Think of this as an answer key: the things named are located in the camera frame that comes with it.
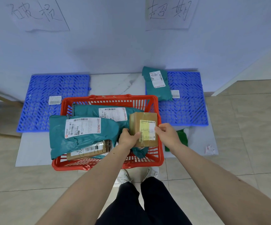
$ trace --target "brown parcel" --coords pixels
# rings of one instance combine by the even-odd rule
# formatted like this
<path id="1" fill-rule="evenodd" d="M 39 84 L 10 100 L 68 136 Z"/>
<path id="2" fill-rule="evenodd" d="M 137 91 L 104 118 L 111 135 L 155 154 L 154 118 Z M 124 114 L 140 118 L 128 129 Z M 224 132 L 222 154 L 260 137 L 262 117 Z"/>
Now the brown parcel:
<path id="1" fill-rule="evenodd" d="M 109 152 L 111 148 L 111 140 L 103 140 L 89 147 L 67 153 L 67 160 L 82 160 L 91 158 L 95 155 L 101 155 L 103 153 Z"/>
<path id="2" fill-rule="evenodd" d="M 135 147 L 157 147 L 158 136 L 154 131 L 154 126 L 157 125 L 157 113 L 135 112 L 130 114 L 130 135 L 135 135 L 137 132 L 141 132 L 141 137 L 137 140 Z"/>

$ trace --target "white wall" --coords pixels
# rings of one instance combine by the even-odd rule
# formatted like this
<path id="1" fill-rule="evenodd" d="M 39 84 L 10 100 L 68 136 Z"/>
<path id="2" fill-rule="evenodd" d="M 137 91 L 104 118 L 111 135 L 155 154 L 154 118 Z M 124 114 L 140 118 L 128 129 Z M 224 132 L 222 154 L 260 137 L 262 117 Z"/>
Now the white wall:
<path id="1" fill-rule="evenodd" d="M 21 32 L 0 0 L 0 91 L 36 73 L 198 68 L 216 91 L 271 49 L 271 0 L 200 0 L 189 30 L 145 31 L 145 0 L 57 0 L 71 31 Z"/>
<path id="2" fill-rule="evenodd" d="M 220 87 L 217 91 L 215 91 L 213 96 L 216 96 L 233 83 L 240 80 L 271 80 L 271 50 L 229 82 Z"/>

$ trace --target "white sneaker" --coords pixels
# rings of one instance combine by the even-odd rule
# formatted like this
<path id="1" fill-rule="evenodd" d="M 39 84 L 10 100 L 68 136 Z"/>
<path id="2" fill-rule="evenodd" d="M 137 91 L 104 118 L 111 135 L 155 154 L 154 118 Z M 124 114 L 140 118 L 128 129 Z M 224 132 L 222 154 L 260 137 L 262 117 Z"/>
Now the white sneaker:
<path id="1" fill-rule="evenodd" d="M 158 166 L 149 166 L 147 174 L 144 177 L 143 181 L 145 181 L 149 177 L 157 178 L 159 172 L 160 172 L 160 168 Z"/>
<path id="2" fill-rule="evenodd" d="M 130 177 L 125 169 L 120 170 L 117 177 L 117 181 L 119 182 L 120 185 L 126 182 L 131 182 Z"/>

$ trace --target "tiled floor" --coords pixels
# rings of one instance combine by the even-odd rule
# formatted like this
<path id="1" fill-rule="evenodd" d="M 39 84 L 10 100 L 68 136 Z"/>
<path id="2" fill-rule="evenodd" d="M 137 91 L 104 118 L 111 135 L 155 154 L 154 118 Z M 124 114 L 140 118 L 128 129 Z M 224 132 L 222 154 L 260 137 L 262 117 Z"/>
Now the tiled floor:
<path id="1" fill-rule="evenodd" d="M 219 148 L 218 156 L 208 158 L 271 198 L 271 81 L 237 82 L 206 102 Z M 4 110 L 0 132 L 15 133 L 18 113 Z M 50 166 L 14 167 L 19 143 L 0 138 L 0 224 L 34 224 L 82 175 Z M 145 170 L 129 170 L 139 191 Z M 177 159 L 166 159 L 158 178 L 193 224 L 223 224 Z M 104 209 L 117 192 L 114 187 Z"/>

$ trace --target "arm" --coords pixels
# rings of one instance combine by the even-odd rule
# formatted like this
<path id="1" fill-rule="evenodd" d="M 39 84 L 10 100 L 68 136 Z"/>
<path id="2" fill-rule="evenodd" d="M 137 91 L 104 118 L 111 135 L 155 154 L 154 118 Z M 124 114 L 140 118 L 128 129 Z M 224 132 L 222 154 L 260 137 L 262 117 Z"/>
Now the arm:
<path id="1" fill-rule="evenodd" d="M 170 124 L 160 124 L 155 131 L 224 224 L 271 224 L 270 198 L 181 144 Z"/>
<path id="2" fill-rule="evenodd" d="M 130 136 L 128 129 L 123 129 L 118 146 L 74 182 L 36 225 L 95 224 L 130 149 L 139 138 L 139 132 Z"/>

